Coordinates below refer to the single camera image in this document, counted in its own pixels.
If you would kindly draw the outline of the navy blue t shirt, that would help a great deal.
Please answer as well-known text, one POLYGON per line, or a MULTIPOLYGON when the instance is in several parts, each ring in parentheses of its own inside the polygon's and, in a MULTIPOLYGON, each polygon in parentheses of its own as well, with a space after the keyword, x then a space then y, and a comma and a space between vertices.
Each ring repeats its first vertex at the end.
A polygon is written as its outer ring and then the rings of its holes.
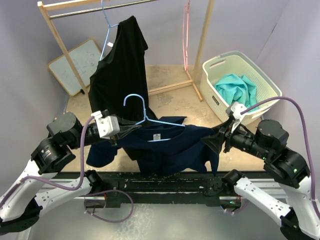
POLYGON ((109 141, 90 147, 87 165, 102 168, 110 164, 123 148, 131 160, 137 161, 141 173, 168 176, 192 169, 206 173, 206 162, 216 174, 219 155, 201 139, 215 134, 213 128, 183 125, 184 116, 164 116, 165 124, 151 123, 134 130, 115 144, 109 141))

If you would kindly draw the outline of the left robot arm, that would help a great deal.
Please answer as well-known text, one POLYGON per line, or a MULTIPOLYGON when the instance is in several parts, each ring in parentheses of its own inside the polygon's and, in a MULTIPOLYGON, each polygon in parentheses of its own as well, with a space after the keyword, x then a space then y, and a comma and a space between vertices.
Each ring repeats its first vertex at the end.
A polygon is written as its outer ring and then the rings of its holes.
POLYGON ((44 214, 57 206, 81 196, 108 193, 107 184, 94 170, 84 170, 80 157, 80 176, 65 184, 54 178, 76 157, 73 149, 101 142, 116 143, 141 127, 135 121, 97 111, 82 125, 76 115, 65 111, 47 125, 49 136, 31 154, 21 175, 0 197, 0 233, 19 233, 32 227, 44 214))

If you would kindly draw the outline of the teal t shirt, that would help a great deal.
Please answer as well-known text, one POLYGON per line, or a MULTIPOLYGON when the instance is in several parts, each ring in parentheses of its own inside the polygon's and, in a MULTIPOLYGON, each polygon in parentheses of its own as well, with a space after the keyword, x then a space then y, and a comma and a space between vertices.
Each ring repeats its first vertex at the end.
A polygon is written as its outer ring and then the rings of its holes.
POLYGON ((224 75, 214 88, 228 105, 238 102, 249 109, 257 104, 257 86, 245 75, 224 75))

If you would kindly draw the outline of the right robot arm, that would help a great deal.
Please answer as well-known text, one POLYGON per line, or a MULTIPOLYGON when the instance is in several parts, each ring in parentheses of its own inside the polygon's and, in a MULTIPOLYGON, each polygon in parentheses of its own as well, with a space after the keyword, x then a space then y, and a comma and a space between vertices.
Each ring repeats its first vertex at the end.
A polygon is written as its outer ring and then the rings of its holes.
POLYGON ((223 192, 253 203, 277 223, 286 239, 318 240, 320 218, 314 207, 319 204, 312 199, 310 165, 287 147, 289 133, 275 120, 262 120, 255 133, 240 128, 231 131, 230 123, 221 124, 215 135, 201 141, 216 154, 236 148, 263 160, 264 170, 283 189, 287 203, 266 193, 236 169, 222 178, 223 192))

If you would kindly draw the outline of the pink wire hanger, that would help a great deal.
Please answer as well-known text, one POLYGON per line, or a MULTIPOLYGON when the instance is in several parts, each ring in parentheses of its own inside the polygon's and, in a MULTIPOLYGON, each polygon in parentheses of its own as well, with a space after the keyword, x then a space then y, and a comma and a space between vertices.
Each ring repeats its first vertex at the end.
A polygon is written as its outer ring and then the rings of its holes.
POLYGON ((190 22, 190 0, 186 0, 183 7, 183 18, 182 18, 182 54, 183 54, 183 65, 184 70, 188 70, 189 66, 189 22, 190 22))

